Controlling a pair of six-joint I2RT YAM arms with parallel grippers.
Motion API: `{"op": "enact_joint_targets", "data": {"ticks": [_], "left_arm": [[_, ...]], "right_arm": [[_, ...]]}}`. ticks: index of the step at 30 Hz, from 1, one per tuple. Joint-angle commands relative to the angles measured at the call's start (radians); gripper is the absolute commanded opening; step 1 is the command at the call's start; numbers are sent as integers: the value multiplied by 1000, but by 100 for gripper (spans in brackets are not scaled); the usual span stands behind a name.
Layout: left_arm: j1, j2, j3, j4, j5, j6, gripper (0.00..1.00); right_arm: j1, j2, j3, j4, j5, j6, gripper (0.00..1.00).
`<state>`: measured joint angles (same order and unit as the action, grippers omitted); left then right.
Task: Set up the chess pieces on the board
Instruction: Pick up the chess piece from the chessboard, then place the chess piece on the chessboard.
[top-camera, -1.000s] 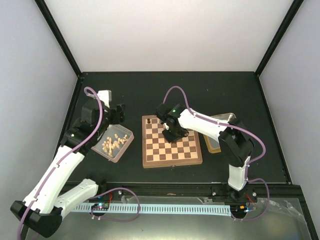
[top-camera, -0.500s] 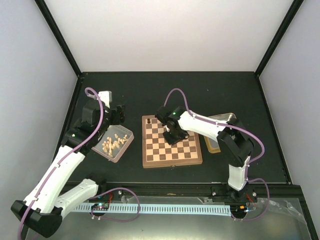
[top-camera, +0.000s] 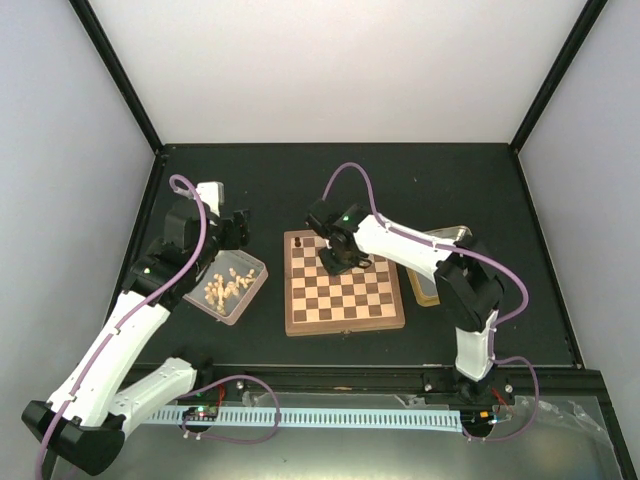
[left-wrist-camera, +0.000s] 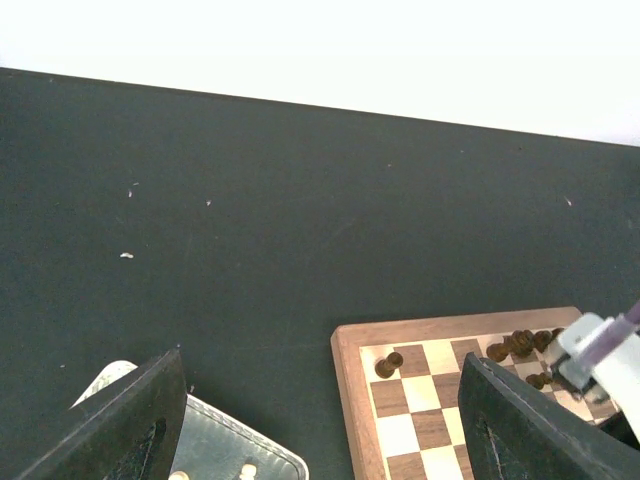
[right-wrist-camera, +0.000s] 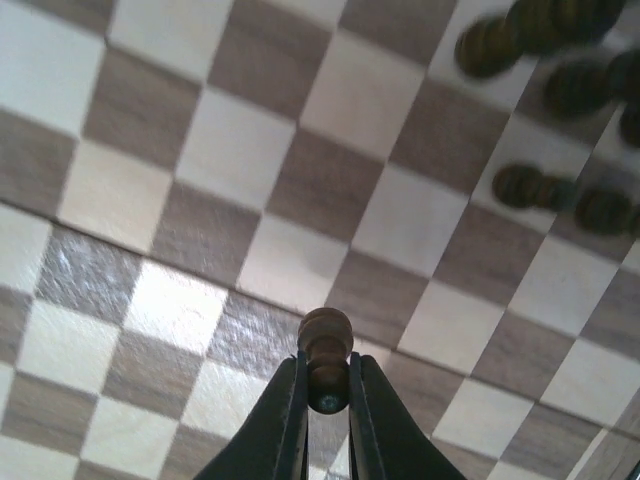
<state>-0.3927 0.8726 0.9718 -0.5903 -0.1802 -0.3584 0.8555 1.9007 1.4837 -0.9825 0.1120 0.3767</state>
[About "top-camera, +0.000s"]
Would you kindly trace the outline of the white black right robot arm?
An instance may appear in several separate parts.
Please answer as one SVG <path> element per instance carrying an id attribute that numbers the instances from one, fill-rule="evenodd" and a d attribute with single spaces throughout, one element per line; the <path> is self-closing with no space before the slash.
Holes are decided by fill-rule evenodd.
<path id="1" fill-rule="evenodd" d="M 470 237 L 461 243 L 418 232 L 354 204 L 338 213 L 322 200 L 307 210 L 306 224 L 326 241 L 319 258 L 336 276 L 363 267 L 373 255 L 402 265 L 434 285 L 455 328 L 453 374 L 457 396 L 479 402 L 491 390 L 495 324 L 504 286 L 495 268 L 473 257 Z"/>

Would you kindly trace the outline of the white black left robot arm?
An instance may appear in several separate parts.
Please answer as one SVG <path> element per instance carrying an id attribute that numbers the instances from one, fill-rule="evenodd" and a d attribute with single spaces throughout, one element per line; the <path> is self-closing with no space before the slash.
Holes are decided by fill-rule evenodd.
<path id="1" fill-rule="evenodd" d="M 148 415 L 185 393 L 202 399 L 213 391 L 215 376 L 200 356 L 170 357 L 130 387 L 121 384 L 218 253 L 248 244 L 249 218 L 247 209 L 221 218 L 190 200 L 174 204 L 162 236 L 131 265 L 111 317 L 81 362 L 47 400 L 24 408 L 21 420 L 45 450 L 99 475 Z"/>

